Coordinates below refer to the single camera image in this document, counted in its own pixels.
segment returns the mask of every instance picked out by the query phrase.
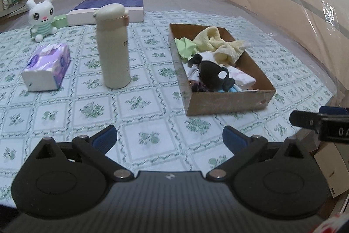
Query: open cardboard tray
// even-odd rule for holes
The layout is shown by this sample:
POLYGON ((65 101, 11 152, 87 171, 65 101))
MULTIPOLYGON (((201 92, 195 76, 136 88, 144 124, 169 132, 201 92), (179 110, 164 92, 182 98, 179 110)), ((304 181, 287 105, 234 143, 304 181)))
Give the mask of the open cardboard tray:
MULTIPOLYGON (((258 89, 258 91, 225 93, 191 91, 183 67, 186 61, 180 57, 174 39, 186 37, 194 40, 198 33, 207 27, 191 24, 170 24, 169 44, 186 115, 221 114, 265 108, 276 91, 270 80, 247 52, 243 52, 235 67, 256 79, 256 83, 252 88, 254 90, 258 89)), ((226 42, 235 41, 225 28, 218 27, 218 30, 221 38, 226 42)))

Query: white water bottle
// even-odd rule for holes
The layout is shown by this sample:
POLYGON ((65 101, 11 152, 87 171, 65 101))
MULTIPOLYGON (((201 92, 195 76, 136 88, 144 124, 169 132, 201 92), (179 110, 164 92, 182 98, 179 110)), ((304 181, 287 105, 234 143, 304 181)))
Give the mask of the white water bottle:
POLYGON ((94 14, 96 39, 104 84, 112 89, 123 88, 131 81, 128 58, 128 10, 113 3, 94 14))

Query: yellow towel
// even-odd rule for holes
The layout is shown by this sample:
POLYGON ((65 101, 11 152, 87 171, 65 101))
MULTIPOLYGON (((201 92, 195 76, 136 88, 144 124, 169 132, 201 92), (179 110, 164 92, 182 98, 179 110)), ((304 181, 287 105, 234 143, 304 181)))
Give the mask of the yellow towel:
POLYGON ((208 27, 201 31, 193 40, 198 52, 215 52, 214 57, 218 64, 233 65, 245 49, 250 46, 243 40, 234 42, 224 41, 217 27, 208 27))

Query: purple tissue box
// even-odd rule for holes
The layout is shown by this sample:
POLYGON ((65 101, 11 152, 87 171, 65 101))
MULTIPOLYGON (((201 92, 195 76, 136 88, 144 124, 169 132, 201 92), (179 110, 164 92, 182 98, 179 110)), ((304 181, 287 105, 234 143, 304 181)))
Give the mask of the purple tissue box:
POLYGON ((70 53, 66 44, 38 47, 22 71, 28 91, 57 90, 69 63, 70 53))

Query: tablecloth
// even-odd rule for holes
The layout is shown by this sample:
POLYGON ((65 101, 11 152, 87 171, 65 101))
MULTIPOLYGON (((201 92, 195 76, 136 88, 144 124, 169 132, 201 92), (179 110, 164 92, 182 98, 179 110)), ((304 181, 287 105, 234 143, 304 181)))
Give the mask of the tablecloth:
POLYGON ((128 27, 132 81, 123 89, 103 85, 95 26, 62 28, 42 44, 69 45, 72 61, 57 91, 28 92, 21 71, 39 45, 29 28, 0 34, 0 203, 14 206, 11 182, 44 136, 57 142, 93 135, 113 124, 118 142, 107 156, 132 170, 203 174, 233 154, 222 142, 232 125, 247 135, 282 142, 297 128, 294 110, 318 111, 332 97, 322 82, 280 43, 242 17, 194 11, 146 12, 143 23, 128 27), (214 25, 249 41, 249 55, 277 90, 261 111, 187 117, 168 47, 170 23, 214 25))

